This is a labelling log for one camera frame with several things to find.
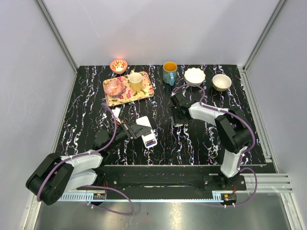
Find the blue purple battery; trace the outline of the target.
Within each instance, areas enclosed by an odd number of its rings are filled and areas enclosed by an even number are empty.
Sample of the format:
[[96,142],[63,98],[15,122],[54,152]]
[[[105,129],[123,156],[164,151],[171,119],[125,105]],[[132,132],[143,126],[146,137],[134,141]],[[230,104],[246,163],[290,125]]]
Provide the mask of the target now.
[[147,147],[149,147],[149,146],[154,146],[154,145],[156,145],[156,141],[155,141],[155,140],[146,142],[146,146],[147,146]]

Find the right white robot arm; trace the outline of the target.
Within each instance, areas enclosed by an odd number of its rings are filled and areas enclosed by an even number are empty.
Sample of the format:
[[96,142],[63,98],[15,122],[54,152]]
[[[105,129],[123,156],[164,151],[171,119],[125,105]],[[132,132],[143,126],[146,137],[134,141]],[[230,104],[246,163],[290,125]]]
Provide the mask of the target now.
[[188,100],[182,94],[170,97],[171,119],[173,126],[181,126],[192,119],[201,120],[216,126],[220,142],[223,145],[224,159],[221,166],[222,175],[218,178],[219,186],[228,190],[235,185],[235,176],[239,173],[240,155],[248,149],[253,140],[253,131],[244,114],[238,107],[222,109],[200,102]]

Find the white remote control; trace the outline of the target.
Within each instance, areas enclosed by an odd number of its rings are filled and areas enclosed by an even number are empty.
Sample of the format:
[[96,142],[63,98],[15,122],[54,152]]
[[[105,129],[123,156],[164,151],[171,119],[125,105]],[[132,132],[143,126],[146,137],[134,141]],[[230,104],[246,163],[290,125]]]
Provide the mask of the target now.
[[142,135],[142,140],[147,149],[152,148],[157,145],[157,139],[153,132],[152,126],[147,116],[140,117],[136,119],[136,124],[149,127],[150,130]]

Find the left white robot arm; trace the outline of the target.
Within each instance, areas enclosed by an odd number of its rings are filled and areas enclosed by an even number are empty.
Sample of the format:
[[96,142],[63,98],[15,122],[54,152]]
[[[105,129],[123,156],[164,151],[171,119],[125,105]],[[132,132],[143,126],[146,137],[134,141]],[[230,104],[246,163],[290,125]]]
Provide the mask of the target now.
[[100,189],[104,178],[95,170],[107,162],[110,150],[126,139],[142,138],[147,141],[153,134],[147,116],[135,122],[125,118],[116,124],[113,134],[105,129],[98,131],[93,148],[85,153],[73,156],[47,155],[26,181],[26,188],[46,205],[54,204],[65,192],[78,187],[89,185],[95,190]]

